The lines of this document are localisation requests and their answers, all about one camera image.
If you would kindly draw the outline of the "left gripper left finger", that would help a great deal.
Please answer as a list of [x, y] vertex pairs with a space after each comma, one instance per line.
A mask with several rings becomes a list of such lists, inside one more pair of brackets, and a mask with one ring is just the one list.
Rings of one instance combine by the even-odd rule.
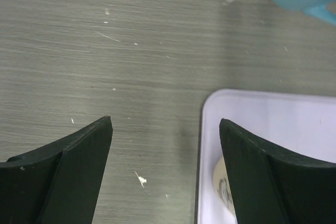
[[1, 163], [1, 223], [92, 223], [112, 141], [104, 116]]

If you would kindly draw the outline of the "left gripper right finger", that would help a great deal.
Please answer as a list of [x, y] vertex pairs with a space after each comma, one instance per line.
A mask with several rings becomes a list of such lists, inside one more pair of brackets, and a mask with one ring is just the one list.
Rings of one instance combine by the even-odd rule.
[[238, 223], [335, 223], [335, 164], [222, 119], [219, 135]]

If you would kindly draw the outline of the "cream yellow cup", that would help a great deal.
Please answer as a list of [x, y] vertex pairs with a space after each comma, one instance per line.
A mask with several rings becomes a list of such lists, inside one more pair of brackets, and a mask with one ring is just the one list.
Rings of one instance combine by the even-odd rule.
[[213, 189], [217, 197], [221, 200], [223, 206], [234, 217], [236, 217], [232, 193], [228, 181], [226, 165], [223, 157], [221, 157], [215, 165], [212, 174], [212, 183], [213, 183]]

